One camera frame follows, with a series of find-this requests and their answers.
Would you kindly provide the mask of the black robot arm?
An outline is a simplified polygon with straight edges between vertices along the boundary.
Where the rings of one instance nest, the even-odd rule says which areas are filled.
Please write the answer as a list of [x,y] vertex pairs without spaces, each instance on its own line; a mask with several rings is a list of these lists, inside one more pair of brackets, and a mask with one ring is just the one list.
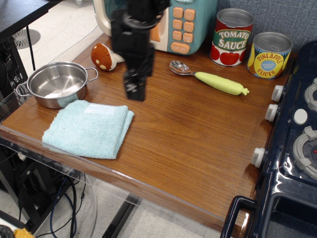
[[128,99],[145,100],[146,79],[152,75],[155,54],[150,30],[168,7],[168,0],[128,0],[125,9],[115,10],[110,17],[112,49],[127,67],[123,82]]

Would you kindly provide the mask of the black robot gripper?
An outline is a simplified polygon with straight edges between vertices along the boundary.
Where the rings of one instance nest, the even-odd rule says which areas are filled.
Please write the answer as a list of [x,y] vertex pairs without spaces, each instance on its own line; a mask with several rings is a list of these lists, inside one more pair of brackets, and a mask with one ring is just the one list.
[[111,15],[112,49],[124,58],[128,69],[124,73],[128,99],[145,100],[147,77],[152,75],[154,63],[155,50],[150,43],[154,26],[154,20],[142,22],[127,11],[114,11]]

